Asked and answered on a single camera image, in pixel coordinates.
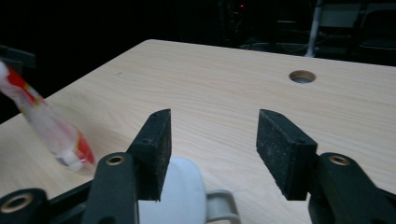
chair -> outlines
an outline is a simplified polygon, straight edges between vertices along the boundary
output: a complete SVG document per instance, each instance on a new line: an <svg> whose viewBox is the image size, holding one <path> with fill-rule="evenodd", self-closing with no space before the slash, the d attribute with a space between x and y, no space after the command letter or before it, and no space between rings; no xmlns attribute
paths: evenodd
<svg viewBox="0 0 396 224"><path fill-rule="evenodd" d="M351 45L350 59L396 65L396 9L367 13Z"/></svg>

table surface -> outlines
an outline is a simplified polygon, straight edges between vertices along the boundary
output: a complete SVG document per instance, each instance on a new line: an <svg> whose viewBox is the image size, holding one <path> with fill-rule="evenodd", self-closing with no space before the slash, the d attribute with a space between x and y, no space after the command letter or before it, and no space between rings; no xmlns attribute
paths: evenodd
<svg viewBox="0 0 396 224"><path fill-rule="evenodd" d="M290 80L295 70L314 82ZM205 187L233 193L243 223L309 223L256 152L260 109L279 112L318 142L318 154L357 161L396 193L396 68L147 40L47 98L83 131L97 160L125 151L148 116L170 108L173 155ZM53 198L92 179L60 165L23 116L0 126L0 197L41 188Z"/></svg>

round hole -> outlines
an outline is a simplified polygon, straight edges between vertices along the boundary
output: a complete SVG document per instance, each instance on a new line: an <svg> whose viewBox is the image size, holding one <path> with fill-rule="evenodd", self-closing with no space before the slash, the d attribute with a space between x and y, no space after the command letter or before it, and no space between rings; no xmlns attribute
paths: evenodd
<svg viewBox="0 0 396 224"><path fill-rule="evenodd" d="M289 78L297 83L309 83L315 81L317 76L305 70L298 70L290 73Z"/></svg>
<svg viewBox="0 0 396 224"><path fill-rule="evenodd" d="M337 165L349 165L350 162L347 158L342 156L330 156L329 160Z"/></svg>
<svg viewBox="0 0 396 224"><path fill-rule="evenodd" d="M109 159L107 159L106 163L107 165L118 165L120 163L123 163L124 158L122 156L114 156Z"/></svg>
<svg viewBox="0 0 396 224"><path fill-rule="evenodd" d="M21 210L27 206L33 200L33 195L31 193L23 193L10 198L8 201L3 203L0 211L3 213L13 213Z"/></svg>

mug handle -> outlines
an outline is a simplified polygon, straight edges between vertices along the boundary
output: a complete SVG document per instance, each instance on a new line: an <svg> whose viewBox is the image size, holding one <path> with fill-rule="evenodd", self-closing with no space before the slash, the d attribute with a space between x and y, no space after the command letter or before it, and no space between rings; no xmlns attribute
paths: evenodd
<svg viewBox="0 0 396 224"><path fill-rule="evenodd" d="M240 224L233 194L226 189L214 189L206 193L206 223L229 220L231 224Z"/></svg>

plastic bottle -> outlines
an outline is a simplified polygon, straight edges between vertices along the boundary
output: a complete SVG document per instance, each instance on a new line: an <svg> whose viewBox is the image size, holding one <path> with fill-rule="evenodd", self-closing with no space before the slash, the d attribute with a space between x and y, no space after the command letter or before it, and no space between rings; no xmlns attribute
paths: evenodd
<svg viewBox="0 0 396 224"><path fill-rule="evenodd" d="M95 159L81 131L56 114L38 92L2 61L0 91L14 101L60 164L82 174L92 173Z"/></svg>

